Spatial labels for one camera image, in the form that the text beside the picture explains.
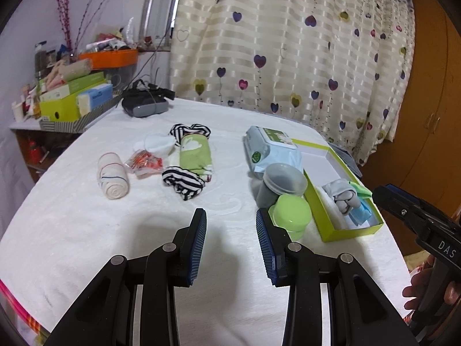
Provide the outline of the person's right hand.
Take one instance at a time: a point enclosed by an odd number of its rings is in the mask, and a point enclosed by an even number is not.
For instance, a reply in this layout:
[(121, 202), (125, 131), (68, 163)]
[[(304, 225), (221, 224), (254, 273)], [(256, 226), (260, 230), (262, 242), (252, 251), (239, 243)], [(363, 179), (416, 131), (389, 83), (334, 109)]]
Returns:
[[(433, 255), (429, 255), (424, 263), (411, 272), (410, 285), (403, 289), (403, 297), (408, 298), (404, 304), (404, 309), (411, 312), (404, 318), (407, 324), (410, 324), (413, 313), (425, 295), (436, 261), (437, 259)], [(448, 306), (457, 305), (460, 308), (460, 277), (446, 286), (444, 301)]]

